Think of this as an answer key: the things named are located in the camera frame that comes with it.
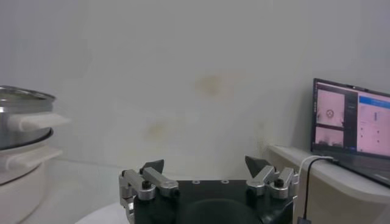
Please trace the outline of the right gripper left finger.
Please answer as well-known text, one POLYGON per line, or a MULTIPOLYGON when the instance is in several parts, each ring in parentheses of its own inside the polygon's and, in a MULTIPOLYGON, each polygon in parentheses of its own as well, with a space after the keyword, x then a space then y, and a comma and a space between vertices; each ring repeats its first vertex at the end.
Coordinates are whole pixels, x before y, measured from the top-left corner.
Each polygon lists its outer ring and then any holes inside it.
POLYGON ((162 172, 163 159, 147 162, 139 171, 123 170, 119 175, 119 202, 127 213, 132 213, 130 205, 134 199, 151 201, 157 195, 166 198, 179 196, 179 182, 165 177, 162 172))

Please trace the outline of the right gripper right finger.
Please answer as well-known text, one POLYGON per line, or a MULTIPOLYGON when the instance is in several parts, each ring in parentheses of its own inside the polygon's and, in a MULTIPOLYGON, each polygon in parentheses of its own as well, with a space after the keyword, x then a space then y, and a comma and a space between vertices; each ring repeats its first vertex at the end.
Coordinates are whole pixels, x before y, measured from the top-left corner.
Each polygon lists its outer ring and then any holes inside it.
POLYGON ((252 176, 246 185, 257 197, 263 196, 266 191, 279 200, 297 196, 299 176, 293 168, 277 170, 265 159, 251 156, 245 156, 245 162, 252 176))

